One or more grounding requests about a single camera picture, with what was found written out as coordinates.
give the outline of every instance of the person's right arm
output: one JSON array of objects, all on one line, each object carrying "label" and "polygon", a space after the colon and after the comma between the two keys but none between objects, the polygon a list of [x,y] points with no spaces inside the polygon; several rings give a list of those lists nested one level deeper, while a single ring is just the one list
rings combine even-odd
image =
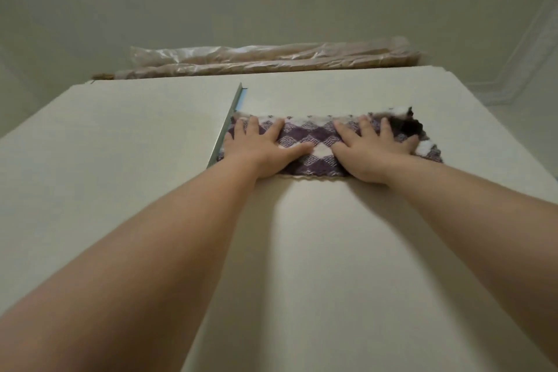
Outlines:
[{"label": "person's right arm", "polygon": [[558,365],[558,205],[409,153],[387,120],[376,136],[342,124],[332,150],[366,182],[387,184],[414,206],[512,318]]}]

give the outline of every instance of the wall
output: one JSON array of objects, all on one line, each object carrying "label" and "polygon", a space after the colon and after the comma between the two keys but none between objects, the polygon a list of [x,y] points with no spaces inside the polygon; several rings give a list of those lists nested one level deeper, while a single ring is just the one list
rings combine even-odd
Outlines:
[{"label": "wall", "polygon": [[489,107],[555,177],[558,177],[557,106],[558,47],[512,104]]},{"label": "wall", "polygon": [[28,83],[10,70],[0,56],[0,137],[34,114],[39,106]]},{"label": "wall", "polygon": [[542,0],[0,0],[0,43],[47,98],[128,66],[128,47],[405,35],[464,82],[490,81]]}]

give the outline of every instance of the hand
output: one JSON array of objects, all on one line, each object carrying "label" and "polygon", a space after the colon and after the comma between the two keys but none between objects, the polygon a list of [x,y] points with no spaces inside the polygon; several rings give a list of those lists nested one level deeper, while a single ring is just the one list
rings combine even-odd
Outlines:
[{"label": "hand", "polygon": [[403,143],[395,142],[387,118],[382,118],[379,136],[366,115],[360,116],[358,123],[362,137],[341,122],[334,122],[344,143],[331,146],[333,155],[354,177],[365,182],[387,184],[389,168],[415,151],[419,137],[414,135]]},{"label": "hand", "polygon": [[250,117],[246,133],[244,120],[239,119],[234,125],[234,138],[230,133],[225,135],[223,143],[225,158],[237,158],[242,162],[253,164],[257,178],[266,178],[281,171],[302,155],[312,153],[314,150],[312,143],[302,143],[288,149],[275,143],[284,124],[283,119],[278,119],[265,134],[260,135],[257,117]]}]

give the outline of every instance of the cloth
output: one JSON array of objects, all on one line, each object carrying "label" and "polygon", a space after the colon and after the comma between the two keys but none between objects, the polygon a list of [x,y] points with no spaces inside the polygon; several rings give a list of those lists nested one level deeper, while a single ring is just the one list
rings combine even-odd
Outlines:
[{"label": "cloth", "polygon": [[[403,107],[390,108],[387,111],[375,114],[370,112],[367,114],[367,117],[372,122],[376,134],[380,134],[380,120],[383,117],[387,117],[394,132],[394,140],[397,142],[403,142],[412,135],[418,135],[420,143],[415,155],[435,162],[442,162],[440,150],[428,138],[422,129],[422,124],[414,119],[413,115],[412,108]],[[301,178],[341,178],[350,176],[331,151],[331,145],[342,141],[333,126],[333,120],[337,119],[360,135],[358,117],[359,115],[341,117],[308,115],[298,118],[287,116],[285,118],[285,125],[277,139],[279,146],[288,148],[300,143],[311,142],[314,144],[314,152],[291,162],[279,174]],[[234,124],[240,118],[245,119],[244,129],[246,129],[246,122],[250,115],[243,112],[234,113],[228,129],[228,132],[233,136]],[[273,115],[258,117],[260,134],[265,133],[275,122],[275,119],[276,117]],[[223,148],[221,148],[217,161],[222,160],[223,157],[224,152]]]}]

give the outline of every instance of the purple checkered towel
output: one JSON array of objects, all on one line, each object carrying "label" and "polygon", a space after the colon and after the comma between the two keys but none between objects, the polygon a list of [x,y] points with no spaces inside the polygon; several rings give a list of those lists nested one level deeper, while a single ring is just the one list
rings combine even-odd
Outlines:
[{"label": "purple checkered towel", "polygon": [[[418,135],[420,143],[415,155],[435,162],[442,162],[440,150],[422,130],[422,124],[413,118],[411,108],[391,108],[375,114],[369,113],[367,116],[377,134],[380,133],[381,118],[389,118],[389,123],[394,132],[394,139],[397,142],[405,141],[411,135]],[[234,136],[234,124],[240,118],[246,119],[244,121],[244,128],[246,128],[246,122],[249,117],[249,114],[235,112],[231,118],[228,132]],[[259,116],[260,134],[265,133],[275,122],[275,119],[276,117],[272,115]],[[277,143],[282,147],[291,147],[304,142],[312,142],[314,144],[314,152],[291,162],[279,173],[284,176],[301,178],[339,178],[350,176],[331,152],[331,145],[341,141],[341,137],[333,127],[334,119],[346,124],[360,135],[358,115],[341,117],[308,115],[299,118],[287,116]],[[223,157],[224,153],[221,148],[217,161],[222,160]]]}]

